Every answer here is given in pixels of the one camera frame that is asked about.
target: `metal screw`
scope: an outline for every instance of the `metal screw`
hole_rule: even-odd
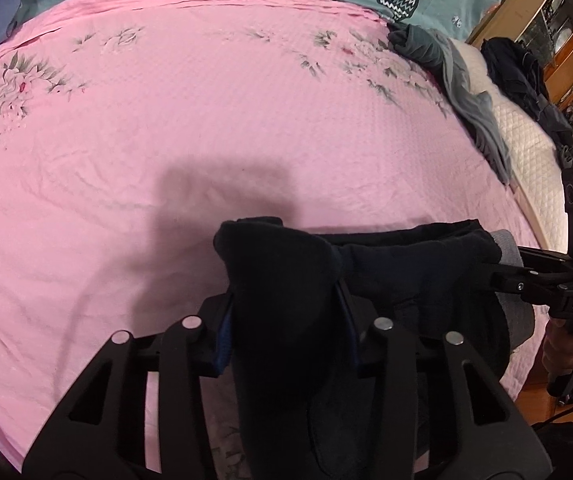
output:
[[[188,330],[195,330],[202,326],[202,318],[199,316],[186,316],[182,320],[182,326]]]
[[[393,321],[388,317],[377,317],[373,322],[373,326],[378,330],[391,330],[393,328]]]
[[[447,332],[447,335],[445,335],[445,339],[447,340],[447,343],[450,343],[454,346],[461,345],[462,343],[465,342],[464,336],[459,332]]]
[[[118,330],[111,336],[111,342],[115,343],[116,345],[123,345],[129,339],[131,339],[131,334],[126,330]]]

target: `cable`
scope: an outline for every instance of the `cable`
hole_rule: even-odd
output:
[[[537,422],[532,426],[533,430],[540,431],[543,427],[548,426],[552,422],[558,420],[559,418],[563,418],[563,416],[569,415],[570,413],[573,413],[573,408],[570,408],[569,410],[564,410],[562,413],[558,413],[557,415],[547,418],[547,420],[545,420],[544,422]]]

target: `camera lens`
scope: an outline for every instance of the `camera lens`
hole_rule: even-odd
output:
[[[571,184],[567,184],[567,202],[573,203],[573,186]]]

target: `finger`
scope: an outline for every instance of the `finger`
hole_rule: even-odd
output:
[[[546,355],[542,356],[542,364],[551,375],[561,376],[561,375],[569,375],[573,373],[573,370],[569,368],[560,368],[557,364],[555,364],[551,359],[549,359]]]
[[[553,348],[551,342],[548,339],[545,340],[543,353],[558,368],[563,368],[564,370],[573,370],[573,354],[565,354],[556,350]]]
[[[547,340],[558,352],[573,355],[573,336],[564,328],[558,328],[553,324],[547,325]]]

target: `white quilted blanket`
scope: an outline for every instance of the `white quilted blanket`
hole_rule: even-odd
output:
[[[452,41],[469,69],[471,91],[487,91],[493,100],[493,113],[511,153],[512,188],[516,201],[529,220],[540,246],[566,253],[567,215],[553,141],[490,80],[479,50],[461,41]]]

